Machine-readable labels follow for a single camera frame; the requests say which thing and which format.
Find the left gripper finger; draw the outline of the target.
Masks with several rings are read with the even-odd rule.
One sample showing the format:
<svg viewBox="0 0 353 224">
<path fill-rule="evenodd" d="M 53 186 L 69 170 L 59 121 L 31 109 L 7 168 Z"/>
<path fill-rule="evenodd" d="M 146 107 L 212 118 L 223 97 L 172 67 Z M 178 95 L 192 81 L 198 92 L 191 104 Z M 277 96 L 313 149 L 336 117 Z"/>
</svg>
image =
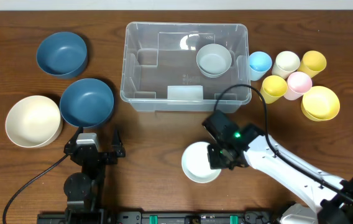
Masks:
<svg viewBox="0 0 353 224">
<path fill-rule="evenodd" d="M 121 141 L 119 130 L 117 128 L 114 128 L 111 146 L 115 152 L 124 152 L 124 145 Z"/>
<path fill-rule="evenodd" d="M 79 127 L 76 132 L 74 133 L 74 135 L 71 137 L 71 139 L 69 140 L 69 145 L 70 146 L 74 146 L 76 145 L 76 140 L 78 139 L 79 134 L 83 133 L 83 127 Z"/>
</svg>

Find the white small bowl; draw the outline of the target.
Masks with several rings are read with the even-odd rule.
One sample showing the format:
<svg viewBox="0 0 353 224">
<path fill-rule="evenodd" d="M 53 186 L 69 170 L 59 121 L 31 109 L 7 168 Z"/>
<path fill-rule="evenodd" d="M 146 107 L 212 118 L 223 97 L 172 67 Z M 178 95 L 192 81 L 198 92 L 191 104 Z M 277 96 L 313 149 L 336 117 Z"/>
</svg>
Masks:
<svg viewBox="0 0 353 224">
<path fill-rule="evenodd" d="M 209 183 L 221 174 L 221 169 L 210 168 L 208 146 L 208 142 L 195 142 L 183 152 L 181 167 L 184 174 L 193 182 Z"/>
</svg>

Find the yellow cup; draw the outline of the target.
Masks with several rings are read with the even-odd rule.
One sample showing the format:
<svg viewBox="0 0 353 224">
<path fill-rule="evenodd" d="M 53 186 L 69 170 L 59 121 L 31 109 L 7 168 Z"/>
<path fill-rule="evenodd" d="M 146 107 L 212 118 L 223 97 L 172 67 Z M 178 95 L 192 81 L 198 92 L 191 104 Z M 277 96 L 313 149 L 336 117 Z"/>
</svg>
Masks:
<svg viewBox="0 0 353 224">
<path fill-rule="evenodd" d="M 326 65 L 326 57 L 321 52 L 310 50 L 306 52 L 301 59 L 298 71 L 313 78 L 318 73 L 322 72 L 326 68 Z"/>
<path fill-rule="evenodd" d="M 262 82 L 260 93 L 266 104 L 271 104 L 281 98 L 288 90 L 285 79 L 277 75 L 271 75 Z"/>
</svg>

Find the grey small bowl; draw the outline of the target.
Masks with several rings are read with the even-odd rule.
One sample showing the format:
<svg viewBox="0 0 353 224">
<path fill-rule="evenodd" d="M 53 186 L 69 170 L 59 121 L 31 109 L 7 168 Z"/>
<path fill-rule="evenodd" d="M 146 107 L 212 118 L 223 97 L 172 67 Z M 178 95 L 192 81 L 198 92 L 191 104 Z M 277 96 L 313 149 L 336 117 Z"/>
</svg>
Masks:
<svg viewBox="0 0 353 224">
<path fill-rule="evenodd" d="M 217 78 L 231 67 L 232 55 L 222 45 L 208 44 L 199 49 L 196 55 L 196 63 L 204 76 Z"/>
</svg>

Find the pink cup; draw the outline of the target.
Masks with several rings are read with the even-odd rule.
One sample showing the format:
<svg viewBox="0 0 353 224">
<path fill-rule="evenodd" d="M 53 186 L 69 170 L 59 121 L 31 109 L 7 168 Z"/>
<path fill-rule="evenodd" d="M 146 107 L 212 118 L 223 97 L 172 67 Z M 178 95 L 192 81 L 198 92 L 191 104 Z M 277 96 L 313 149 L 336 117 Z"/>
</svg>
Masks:
<svg viewBox="0 0 353 224">
<path fill-rule="evenodd" d="M 308 92 L 313 86 L 312 79 L 303 72 L 293 72 L 287 79 L 288 89 L 284 94 L 287 100 L 296 100 Z"/>
</svg>

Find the yellow small bowl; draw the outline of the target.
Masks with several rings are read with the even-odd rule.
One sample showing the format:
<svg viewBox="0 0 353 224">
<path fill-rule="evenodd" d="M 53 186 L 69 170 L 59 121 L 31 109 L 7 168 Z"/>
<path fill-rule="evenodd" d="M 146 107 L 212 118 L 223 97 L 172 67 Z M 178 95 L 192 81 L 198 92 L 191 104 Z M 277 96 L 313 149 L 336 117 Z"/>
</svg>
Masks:
<svg viewBox="0 0 353 224">
<path fill-rule="evenodd" d="M 339 98 L 325 86 L 313 86 L 303 95 L 301 110 L 312 121 L 328 121 L 335 118 L 340 111 Z"/>
</svg>

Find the cream cup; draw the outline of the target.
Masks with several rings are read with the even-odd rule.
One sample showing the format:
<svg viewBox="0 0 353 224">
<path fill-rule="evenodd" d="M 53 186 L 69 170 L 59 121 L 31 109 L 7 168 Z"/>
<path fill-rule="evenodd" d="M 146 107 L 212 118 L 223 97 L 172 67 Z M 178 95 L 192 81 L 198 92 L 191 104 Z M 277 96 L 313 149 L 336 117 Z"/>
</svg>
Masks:
<svg viewBox="0 0 353 224">
<path fill-rule="evenodd" d="M 288 78 L 300 66 L 300 58 L 291 51 L 280 52 L 273 64 L 272 75 L 277 75 L 283 79 Z"/>
</svg>

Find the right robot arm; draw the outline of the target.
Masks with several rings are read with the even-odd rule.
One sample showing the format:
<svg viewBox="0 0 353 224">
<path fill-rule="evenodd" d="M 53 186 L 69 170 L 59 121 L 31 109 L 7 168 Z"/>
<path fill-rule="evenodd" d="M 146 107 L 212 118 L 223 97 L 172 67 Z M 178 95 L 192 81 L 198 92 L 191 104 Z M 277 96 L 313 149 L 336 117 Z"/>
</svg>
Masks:
<svg viewBox="0 0 353 224">
<path fill-rule="evenodd" d="M 209 124 L 212 169 L 249 167 L 259 170 L 298 196 L 316 214 L 318 223 L 353 223 L 353 178 L 344 180 L 312 166 L 287 151 L 265 131 L 249 124 Z"/>
</svg>

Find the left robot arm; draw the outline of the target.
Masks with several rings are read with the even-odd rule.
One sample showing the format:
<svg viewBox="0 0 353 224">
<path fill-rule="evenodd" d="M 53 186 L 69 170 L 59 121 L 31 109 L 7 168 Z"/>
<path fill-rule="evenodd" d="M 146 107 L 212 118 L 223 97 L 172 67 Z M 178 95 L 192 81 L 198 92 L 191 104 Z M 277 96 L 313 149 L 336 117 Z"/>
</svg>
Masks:
<svg viewBox="0 0 353 224">
<path fill-rule="evenodd" d="M 110 223 L 111 216 L 100 207 L 101 193 L 106 166 L 115 165 L 120 157 L 126 156 L 119 131 L 113 132 L 110 151 L 101 152 L 97 134 L 85 133 L 80 127 L 65 144 L 64 153 L 81 166 L 81 172 L 70 175 L 64 183 L 67 206 L 62 222 Z"/>
</svg>

